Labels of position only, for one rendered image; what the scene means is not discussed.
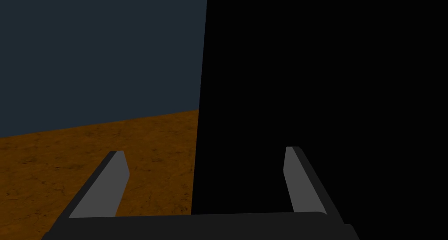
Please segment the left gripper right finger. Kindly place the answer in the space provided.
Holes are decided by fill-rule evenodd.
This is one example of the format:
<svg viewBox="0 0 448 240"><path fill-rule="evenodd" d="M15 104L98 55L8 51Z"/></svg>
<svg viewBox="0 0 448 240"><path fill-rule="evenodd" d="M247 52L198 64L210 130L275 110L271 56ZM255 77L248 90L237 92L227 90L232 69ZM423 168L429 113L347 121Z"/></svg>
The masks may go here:
<svg viewBox="0 0 448 240"><path fill-rule="evenodd" d="M343 223L329 193L300 147L286 147L283 175L294 212L320 212Z"/></svg>

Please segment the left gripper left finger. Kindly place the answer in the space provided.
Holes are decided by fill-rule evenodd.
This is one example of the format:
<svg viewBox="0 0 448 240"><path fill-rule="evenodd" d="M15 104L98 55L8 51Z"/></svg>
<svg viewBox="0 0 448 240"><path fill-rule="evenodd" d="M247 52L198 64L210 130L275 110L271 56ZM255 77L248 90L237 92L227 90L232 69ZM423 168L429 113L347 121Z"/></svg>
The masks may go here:
<svg viewBox="0 0 448 240"><path fill-rule="evenodd" d="M114 217L130 177L124 151L110 151L61 213L61 218Z"/></svg>

